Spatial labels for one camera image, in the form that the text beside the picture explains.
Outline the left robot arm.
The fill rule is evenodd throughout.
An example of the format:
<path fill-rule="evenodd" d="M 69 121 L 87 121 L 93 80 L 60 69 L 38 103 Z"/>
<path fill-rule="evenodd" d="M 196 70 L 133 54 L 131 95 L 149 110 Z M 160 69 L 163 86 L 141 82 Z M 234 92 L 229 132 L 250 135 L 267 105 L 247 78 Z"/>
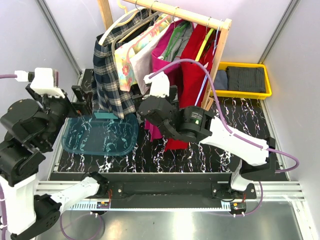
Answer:
<path fill-rule="evenodd" d="M 13 103 L 0 119 L 7 133 L 0 144 L 0 205 L 2 231 L 13 240 L 31 240 L 49 230 L 61 214 L 86 198 L 109 194 L 108 180 L 90 172 L 73 186 L 37 195 L 37 173 L 68 118 L 93 112 L 92 93 L 72 86 L 76 101 L 66 92 L 43 94 L 26 86 L 30 98 Z"/>

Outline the navy plaid skirt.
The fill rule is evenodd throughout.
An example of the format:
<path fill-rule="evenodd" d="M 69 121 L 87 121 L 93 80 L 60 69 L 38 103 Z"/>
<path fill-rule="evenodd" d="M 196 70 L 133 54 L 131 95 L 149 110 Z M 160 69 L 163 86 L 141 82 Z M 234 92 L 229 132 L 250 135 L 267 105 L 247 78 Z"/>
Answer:
<path fill-rule="evenodd" d="M 95 109 L 112 113 L 119 119 L 136 112 L 132 91 L 120 89 L 118 71 L 112 55 L 112 43 L 116 37 L 148 16 L 149 10 L 143 8 L 128 23 L 114 27 L 106 36 L 101 34 L 96 37 L 91 77 L 92 104 Z"/>

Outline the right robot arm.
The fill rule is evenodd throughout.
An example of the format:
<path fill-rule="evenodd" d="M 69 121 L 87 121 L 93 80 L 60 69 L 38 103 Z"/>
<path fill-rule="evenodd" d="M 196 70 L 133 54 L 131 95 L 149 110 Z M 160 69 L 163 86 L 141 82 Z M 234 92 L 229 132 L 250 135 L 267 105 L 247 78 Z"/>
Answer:
<path fill-rule="evenodd" d="M 276 173 L 276 156 L 269 151 L 275 148 L 275 139 L 255 138 L 235 128 L 227 131 L 220 118 L 198 106 L 180 108 L 175 85 L 168 95 L 141 97 L 137 112 L 167 139 L 210 145 L 239 157 L 227 185 L 232 198 L 243 195 L 252 182 Z"/>

